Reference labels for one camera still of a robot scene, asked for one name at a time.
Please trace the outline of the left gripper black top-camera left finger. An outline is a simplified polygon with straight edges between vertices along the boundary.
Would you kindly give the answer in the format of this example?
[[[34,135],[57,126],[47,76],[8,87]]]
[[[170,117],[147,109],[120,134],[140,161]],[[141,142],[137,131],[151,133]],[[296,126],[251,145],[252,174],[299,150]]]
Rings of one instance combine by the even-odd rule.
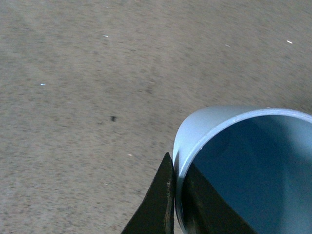
[[[175,171],[169,153],[164,158],[123,234],[173,234],[175,208]]]

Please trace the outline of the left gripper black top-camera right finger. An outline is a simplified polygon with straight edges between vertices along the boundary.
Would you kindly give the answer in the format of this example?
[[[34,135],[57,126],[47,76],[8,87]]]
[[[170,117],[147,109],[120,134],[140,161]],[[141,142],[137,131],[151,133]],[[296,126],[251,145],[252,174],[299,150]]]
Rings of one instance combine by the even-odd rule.
[[[255,234],[256,231],[221,197],[203,173],[191,164],[181,193],[188,234]]]

